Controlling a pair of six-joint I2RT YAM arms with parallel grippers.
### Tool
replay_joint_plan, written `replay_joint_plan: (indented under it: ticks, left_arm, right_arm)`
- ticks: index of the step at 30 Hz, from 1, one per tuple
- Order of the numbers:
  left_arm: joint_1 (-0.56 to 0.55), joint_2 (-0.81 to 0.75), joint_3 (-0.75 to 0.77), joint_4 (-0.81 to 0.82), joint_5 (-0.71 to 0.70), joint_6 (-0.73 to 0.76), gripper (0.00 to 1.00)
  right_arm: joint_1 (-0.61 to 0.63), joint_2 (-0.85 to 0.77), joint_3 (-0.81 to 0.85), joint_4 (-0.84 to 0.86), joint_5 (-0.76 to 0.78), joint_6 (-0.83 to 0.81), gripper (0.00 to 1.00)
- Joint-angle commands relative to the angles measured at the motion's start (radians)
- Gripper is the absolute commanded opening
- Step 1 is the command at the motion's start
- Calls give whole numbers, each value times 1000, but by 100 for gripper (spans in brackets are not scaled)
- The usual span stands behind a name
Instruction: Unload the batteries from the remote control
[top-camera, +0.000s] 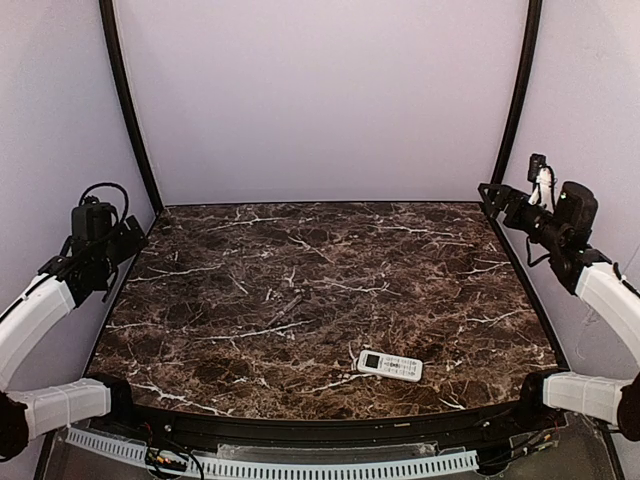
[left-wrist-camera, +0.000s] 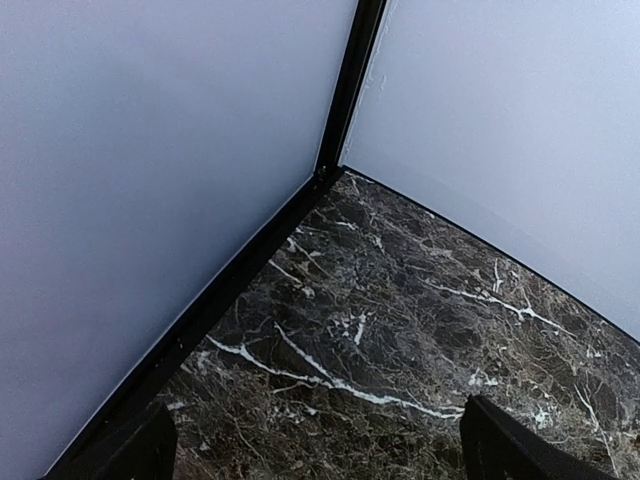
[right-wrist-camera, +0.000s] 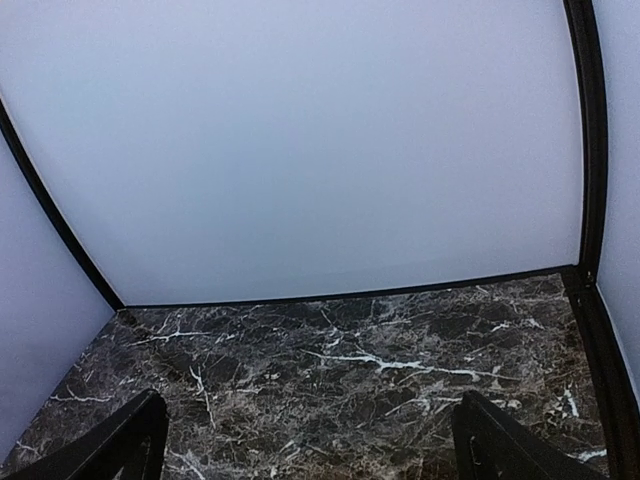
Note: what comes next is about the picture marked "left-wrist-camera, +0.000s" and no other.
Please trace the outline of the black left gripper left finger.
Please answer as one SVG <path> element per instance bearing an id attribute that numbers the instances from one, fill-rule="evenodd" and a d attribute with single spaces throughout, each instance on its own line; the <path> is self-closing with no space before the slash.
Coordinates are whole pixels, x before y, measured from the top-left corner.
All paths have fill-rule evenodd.
<path id="1" fill-rule="evenodd" d="M 177 445 L 167 406 L 153 402 L 82 456 L 79 479 L 172 479 Z"/>

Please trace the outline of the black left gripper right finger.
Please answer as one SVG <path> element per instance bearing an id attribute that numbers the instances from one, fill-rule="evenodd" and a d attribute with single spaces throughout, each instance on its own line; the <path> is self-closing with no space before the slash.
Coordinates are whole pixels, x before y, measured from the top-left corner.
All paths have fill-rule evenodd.
<path id="1" fill-rule="evenodd" d="M 609 479 L 559 450 L 482 395 L 468 397 L 460 436 L 469 479 Z"/>

